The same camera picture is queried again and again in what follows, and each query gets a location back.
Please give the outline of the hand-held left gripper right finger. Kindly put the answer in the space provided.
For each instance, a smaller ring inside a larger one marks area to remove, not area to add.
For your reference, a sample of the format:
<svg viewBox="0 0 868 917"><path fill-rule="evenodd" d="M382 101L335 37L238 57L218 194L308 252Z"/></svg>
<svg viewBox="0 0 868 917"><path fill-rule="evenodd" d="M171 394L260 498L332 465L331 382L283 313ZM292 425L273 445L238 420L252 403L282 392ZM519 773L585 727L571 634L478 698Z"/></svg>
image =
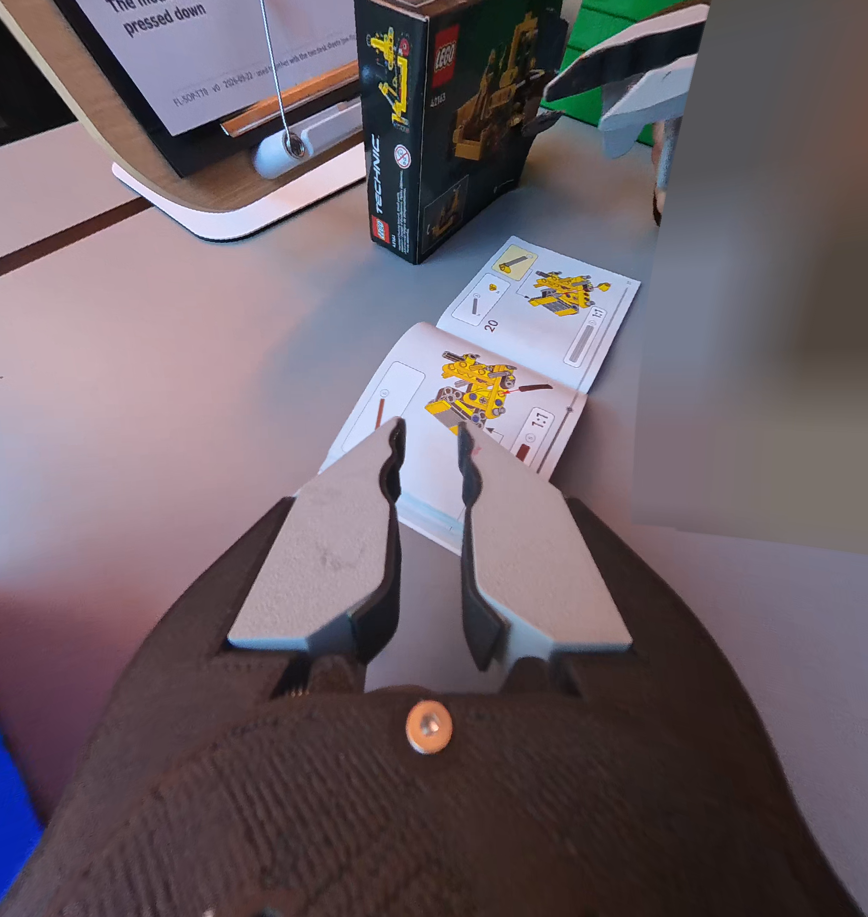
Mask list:
<svg viewBox="0 0 868 917"><path fill-rule="evenodd" d="M479 671L617 653L633 639L562 493L460 424L462 626Z"/></svg>

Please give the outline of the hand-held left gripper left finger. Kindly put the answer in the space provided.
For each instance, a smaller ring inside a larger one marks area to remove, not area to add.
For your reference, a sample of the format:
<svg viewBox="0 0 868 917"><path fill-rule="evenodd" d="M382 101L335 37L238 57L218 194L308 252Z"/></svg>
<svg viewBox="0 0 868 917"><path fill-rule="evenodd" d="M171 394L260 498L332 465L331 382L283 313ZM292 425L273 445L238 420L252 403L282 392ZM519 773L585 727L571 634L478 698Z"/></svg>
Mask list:
<svg viewBox="0 0 868 917"><path fill-rule="evenodd" d="M396 501L405 421L395 417L305 484L228 633L237 648L371 662L400 613Z"/></svg>

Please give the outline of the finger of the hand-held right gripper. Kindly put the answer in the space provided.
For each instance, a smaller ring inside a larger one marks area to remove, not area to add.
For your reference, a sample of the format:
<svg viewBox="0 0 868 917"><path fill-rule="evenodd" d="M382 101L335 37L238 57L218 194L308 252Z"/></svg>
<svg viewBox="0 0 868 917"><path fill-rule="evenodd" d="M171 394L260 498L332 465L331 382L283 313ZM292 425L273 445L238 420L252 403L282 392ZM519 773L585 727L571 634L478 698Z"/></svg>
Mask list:
<svg viewBox="0 0 868 917"><path fill-rule="evenodd" d="M601 87L598 129L606 157L626 154L648 124L669 121L684 113L696 56Z"/></svg>
<svg viewBox="0 0 868 917"><path fill-rule="evenodd" d="M640 20L582 53L547 84L543 100L554 103L696 54L707 16L707 4L688 4Z"/></svg>

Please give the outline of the black lego set box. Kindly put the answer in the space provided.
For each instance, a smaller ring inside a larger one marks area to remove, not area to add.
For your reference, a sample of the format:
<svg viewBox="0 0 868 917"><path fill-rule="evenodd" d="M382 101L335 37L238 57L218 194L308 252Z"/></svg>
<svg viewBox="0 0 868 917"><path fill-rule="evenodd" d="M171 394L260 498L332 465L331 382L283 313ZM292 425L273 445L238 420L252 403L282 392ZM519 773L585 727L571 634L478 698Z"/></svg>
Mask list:
<svg viewBox="0 0 868 917"><path fill-rule="evenodd" d="M373 241L411 264L517 185L566 49L560 1L355 2Z"/></svg>

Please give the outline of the lego instruction booklet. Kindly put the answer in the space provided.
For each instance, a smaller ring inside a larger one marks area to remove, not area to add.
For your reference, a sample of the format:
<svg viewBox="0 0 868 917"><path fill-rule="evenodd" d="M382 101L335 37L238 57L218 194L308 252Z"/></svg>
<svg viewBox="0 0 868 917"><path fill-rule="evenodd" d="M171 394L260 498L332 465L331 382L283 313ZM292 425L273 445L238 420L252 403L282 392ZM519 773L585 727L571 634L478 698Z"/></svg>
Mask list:
<svg viewBox="0 0 868 917"><path fill-rule="evenodd" d="M510 237L440 316L382 361L321 471L405 420L399 520L461 552L460 422L550 478L640 282Z"/></svg>

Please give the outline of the white page holder peg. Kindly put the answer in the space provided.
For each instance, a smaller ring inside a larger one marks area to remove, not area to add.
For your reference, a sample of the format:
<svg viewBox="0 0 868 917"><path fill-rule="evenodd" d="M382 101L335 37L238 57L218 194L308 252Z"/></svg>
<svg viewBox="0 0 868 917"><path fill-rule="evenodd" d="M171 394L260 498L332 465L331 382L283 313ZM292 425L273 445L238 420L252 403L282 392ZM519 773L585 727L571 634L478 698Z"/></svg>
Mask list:
<svg viewBox="0 0 868 917"><path fill-rule="evenodd" d="M359 132L353 2L260 2L274 91L253 149L259 176L278 178Z"/></svg>

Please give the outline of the wooden document stand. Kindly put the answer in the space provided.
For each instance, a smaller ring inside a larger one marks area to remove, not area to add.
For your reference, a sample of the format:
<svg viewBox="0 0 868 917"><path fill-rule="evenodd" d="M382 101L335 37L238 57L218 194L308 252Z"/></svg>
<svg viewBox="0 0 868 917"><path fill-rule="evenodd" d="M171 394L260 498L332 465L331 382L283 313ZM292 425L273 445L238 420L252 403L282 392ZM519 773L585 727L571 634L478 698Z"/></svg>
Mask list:
<svg viewBox="0 0 868 917"><path fill-rule="evenodd" d="M257 174L252 150L272 124L235 139L220 126L169 138L101 38L89 36L75 2L0 2L0 20L110 157L113 174L199 238L255 235L367 176L360 128L270 179Z"/></svg>

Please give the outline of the printed instruction sheet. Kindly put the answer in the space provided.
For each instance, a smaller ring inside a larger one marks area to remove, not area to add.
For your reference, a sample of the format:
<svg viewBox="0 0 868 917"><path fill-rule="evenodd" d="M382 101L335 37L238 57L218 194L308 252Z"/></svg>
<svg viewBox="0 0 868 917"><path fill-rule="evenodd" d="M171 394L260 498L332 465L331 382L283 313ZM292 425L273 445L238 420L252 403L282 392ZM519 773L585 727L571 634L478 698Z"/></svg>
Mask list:
<svg viewBox="0 0 868 917"><path fill-rule="evenodd" d="M79 1L172 136L357 59L352 1Z"/></svg>

